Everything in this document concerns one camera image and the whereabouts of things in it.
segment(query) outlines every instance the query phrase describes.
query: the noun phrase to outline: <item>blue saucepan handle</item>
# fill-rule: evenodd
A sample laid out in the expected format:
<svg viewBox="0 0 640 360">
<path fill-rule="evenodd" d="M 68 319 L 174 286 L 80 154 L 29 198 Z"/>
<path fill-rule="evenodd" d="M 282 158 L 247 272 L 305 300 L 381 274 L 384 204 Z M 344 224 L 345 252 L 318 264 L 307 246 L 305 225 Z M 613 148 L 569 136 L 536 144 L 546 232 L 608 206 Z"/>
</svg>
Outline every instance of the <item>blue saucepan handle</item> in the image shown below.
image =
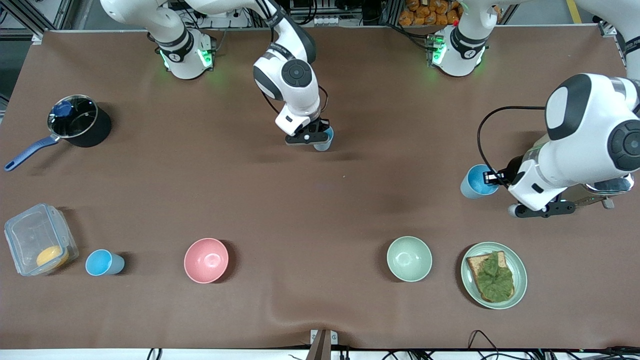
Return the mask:
<svg viewBox="0 0 640 360">
<path fill-rule="evenodd" d="M 4 166 L 4 171 L 11 171 L 17 168 L 24 160 L 27 160 L 31 155 L 35 154 L 36 151 L 47 146 L 56 145 L 58 140 L 60 140 L 60 137 L 52 134 L 51 136 L 32 143 L 25 151 L 22 151 L 18 156 L 13 158 L 13 160 L 9 161 L 9 163 Z"/>
</svg>

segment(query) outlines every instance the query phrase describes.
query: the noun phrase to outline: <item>toast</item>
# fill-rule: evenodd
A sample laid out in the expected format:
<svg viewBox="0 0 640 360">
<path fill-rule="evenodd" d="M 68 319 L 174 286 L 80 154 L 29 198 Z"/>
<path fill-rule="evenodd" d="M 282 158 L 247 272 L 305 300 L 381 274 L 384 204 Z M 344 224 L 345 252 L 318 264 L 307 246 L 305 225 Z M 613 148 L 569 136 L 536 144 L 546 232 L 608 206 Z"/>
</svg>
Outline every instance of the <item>toast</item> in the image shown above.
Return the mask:
<svg viewBox="0 0 640 360">
<path fill-rule="evenodd" d="M 471 269 L 471 274 L 474 275 L 474 282 L 476 283 L 476 286 L 478 284 L 478 273 L 482 270 L 482 264 L 490 256 L 491 256 L 491 254 L 485 254 L 485 255 L 478 255 L 478 256 L 472 256 L 470 258 L 467 258 L 467 264 L 469 265 L 469 268 Z M 504 251 L 498 251 L 498 266 L 501 267 L 501 268 L 506 268 L 507 267 L 507 259 L 504 257 Z M 511 289 L 511 294 L 509 295 L 509 299 L 513 296 L 513 294 L 515 294 L 515 292 L 516 292 L 516 288 L 514 286 Z M 493 302 L 493 301 L 487 299 L 486 297 L 484 297 L 484 295 L 482 295 L 482 293 L 480 293 L 480 296 L 482 296 L 482 299 L 484 301 Z"/>
</svg>

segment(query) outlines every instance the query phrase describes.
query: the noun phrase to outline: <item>blue cup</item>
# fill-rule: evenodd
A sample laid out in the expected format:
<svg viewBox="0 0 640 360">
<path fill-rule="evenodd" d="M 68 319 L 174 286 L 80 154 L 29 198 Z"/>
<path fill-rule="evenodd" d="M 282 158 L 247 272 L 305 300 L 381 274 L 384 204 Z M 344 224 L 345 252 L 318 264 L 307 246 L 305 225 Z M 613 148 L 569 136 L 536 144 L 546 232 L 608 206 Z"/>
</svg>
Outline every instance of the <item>blue cup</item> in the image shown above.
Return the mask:
<svg viewBox="0 0 640 360">
<path fill-rule="evenodd" d="M 120 255 L 100 249 L 89 255 L 84 268 L 91 276 L 113 275 L 122 271 L 124 259 Z"/>
<path fill-rule="evenodd" d="M 331 146 L 331 141 L 333 141 L 333 128 L 331 126 L 327 130 L 325 130 L 325 133 L 329 135 L 329 141 L 327 141 L 326 143 L 320 143 L 320 144 L 314 145 L 314 148 L 318 151 L 329 150 L 329 146 Z"/>
<path fill-rule="evenodd" d="M 460 184 L 460 192 L 468 199 L 479 199 L 498 191 L 498 185 L 484 183 L 484 173 L 489 171 L 485 164 L 474 165 L 469 169 Z"/>
</svg>

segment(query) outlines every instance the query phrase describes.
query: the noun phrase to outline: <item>sandwich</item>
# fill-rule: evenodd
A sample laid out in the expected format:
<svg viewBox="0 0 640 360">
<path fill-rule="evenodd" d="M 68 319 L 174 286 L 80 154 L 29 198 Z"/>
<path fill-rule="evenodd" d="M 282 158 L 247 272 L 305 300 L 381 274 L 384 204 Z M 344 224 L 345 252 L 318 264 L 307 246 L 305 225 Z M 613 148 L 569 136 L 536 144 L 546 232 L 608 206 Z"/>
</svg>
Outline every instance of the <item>sandwich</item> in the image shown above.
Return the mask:
<svg viewBox="0 0 640 360">
<path fill-rule="evenodd" d="M 507 267 L 507 259 L 503 251 L 472 256 L 467 258 L 467 263 L 485 301 L 504 302 L 513 296 L 515 293 L 513 273 Z"/>
</svg>

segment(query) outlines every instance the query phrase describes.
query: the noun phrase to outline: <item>green plate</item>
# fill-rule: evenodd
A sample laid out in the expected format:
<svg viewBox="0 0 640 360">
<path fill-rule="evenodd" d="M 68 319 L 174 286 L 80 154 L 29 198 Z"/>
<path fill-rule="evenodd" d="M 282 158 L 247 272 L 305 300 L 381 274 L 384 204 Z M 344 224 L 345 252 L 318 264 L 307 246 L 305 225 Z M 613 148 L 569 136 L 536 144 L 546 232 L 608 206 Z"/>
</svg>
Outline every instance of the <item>green plate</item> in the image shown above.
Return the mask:
<svg viewBox="0 0 640 360">
<path fill-rule="evenodd" d="M 471 272 L 471 268 L 469 268 L 469 264 L 467 263 L 467 258 L 471 258 L 473 256 L 490 254 L 494 251 L 504 251 L 504 257 L 507 260 L 507 267 L 513 272 L 513 286 L 515 287 L 515 293 L 513 296 L 503 302 L 488 302 L 482 299 L 480 296 L 480 291 L 476 286 L 476 282 L 474 281 L 473 273 Z M 478 243 L 467 251 L 465 257 L 462 259 L 462 266 L 460 267 L 460 275 L 462 276 L 462 283 L 465 285 L 465 289 L 475 301 L 477 301 L 480 305 L 486 306 L 490 309 L 504 310 L 509 309 L 515 304 L 519 303 L 524 297 L 524 293 L 527 291 L 527 270 L 524 268 L 524 264 L 522 260 L 516 255 L 513 250 L 504 246 L 503 244 L 494 243 L 491 241 L 487 241 L 484 243 Z"/>
</svg>

